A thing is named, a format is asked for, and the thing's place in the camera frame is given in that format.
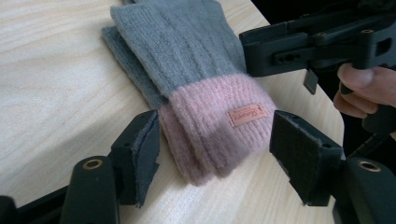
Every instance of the leather label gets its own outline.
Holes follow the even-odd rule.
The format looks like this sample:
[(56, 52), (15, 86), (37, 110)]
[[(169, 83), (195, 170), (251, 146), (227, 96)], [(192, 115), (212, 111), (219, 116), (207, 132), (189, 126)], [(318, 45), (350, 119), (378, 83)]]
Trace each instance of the leather label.
[(226, 113), (233, 127), (248, 123), (255, 119), (267, 117), (261, 105), (246, 105)]

